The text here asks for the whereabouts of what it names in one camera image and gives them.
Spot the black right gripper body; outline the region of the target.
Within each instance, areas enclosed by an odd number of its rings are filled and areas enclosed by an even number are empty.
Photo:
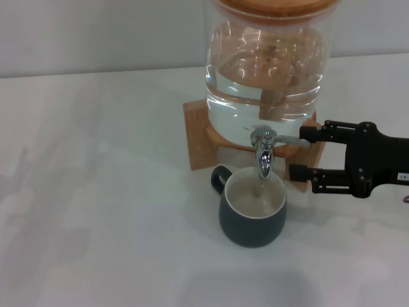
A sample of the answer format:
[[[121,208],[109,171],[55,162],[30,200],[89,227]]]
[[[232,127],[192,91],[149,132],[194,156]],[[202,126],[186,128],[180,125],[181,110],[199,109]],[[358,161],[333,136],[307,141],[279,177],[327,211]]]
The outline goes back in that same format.
[[[352,127],[344,164],[351,194],[367,198],[379,185],[408,185],[408,139],[386,136],[372,122]]]

